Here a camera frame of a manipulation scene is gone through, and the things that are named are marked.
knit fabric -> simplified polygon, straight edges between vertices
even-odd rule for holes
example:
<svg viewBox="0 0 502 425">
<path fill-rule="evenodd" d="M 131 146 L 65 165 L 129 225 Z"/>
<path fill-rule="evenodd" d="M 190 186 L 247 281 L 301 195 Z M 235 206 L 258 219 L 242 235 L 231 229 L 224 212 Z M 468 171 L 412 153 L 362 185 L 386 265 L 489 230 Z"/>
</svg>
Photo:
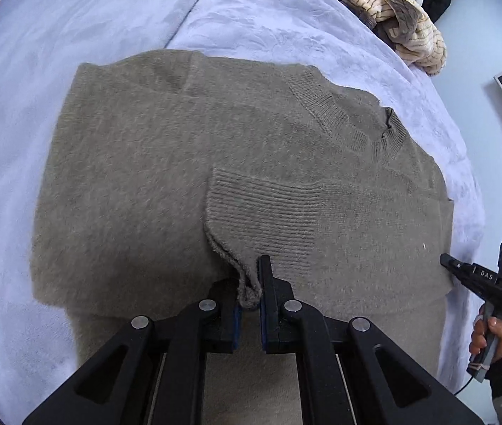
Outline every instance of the knit fabric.
<svg viewBox="0 0 502 425">
<path fill-rule="evenodd" d="M 315 68 L 166 50 L 83 64 L 39 196 L 34 294 L 66 308 L 83 362 L 125 318 L 173 316 L 234 269 L 252 308 L 256 259 L 270 254 L 297 298 L 368 316 L 435 373 L 452 213 L 394 111 Z M 294 364 L 249 344 L 252 359 L 234 363 L 271 366 L 277 382 L 258 367 L 241 385 L 232 365 L 210 382 L 225 408 L 209 423 L 256 423 L 259 400 L 295 423 Z"/>
<path fill-rule="evenodd" d="M 350 1 L 366 11 L 377 24 L 389 20 L 395 22 L 386 28 L 386 33 L 394 42 L 396 53 L 407 65 L 414 63 L 429 75 L 440 73 L 447 56 L 444 38 L 415 0 L 400 0 L 409 3 L 415 10 L 411 20 L 406 20 L 407 12 L 397 10 L 399 0 Z M 412 27 L 412 30 L 403 33 L 402 29 L 406 30 L 406 27 Z"/>
</svg>

human hand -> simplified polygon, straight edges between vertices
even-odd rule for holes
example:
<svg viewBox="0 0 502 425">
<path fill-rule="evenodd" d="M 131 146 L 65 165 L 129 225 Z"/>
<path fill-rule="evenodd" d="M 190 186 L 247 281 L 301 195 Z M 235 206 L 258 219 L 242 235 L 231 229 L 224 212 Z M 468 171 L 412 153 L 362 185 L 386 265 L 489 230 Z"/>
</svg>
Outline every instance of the human hand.
<svg viewBox="0 0 502 425">
<path fill-rule="evenodd" d="M 485 323 L 483 322 L 483 306 L 479 309 L 479 314 L 481 315 L 481 319 L 478 319 L 474 325 L 473 333 L 471 334 L 471 343 L 469 345 L 469 352 L 472 355 L 478 355 L 479 352 L 487 346 L 487 340 L 485 340 Z M 498 318 L 489 318 L 487 322 L 489 331 L 495 334 L 499 339 L 497 350 L 493 357 L 494 363 L 502 358 L 502 320 Z"/>
</svg>

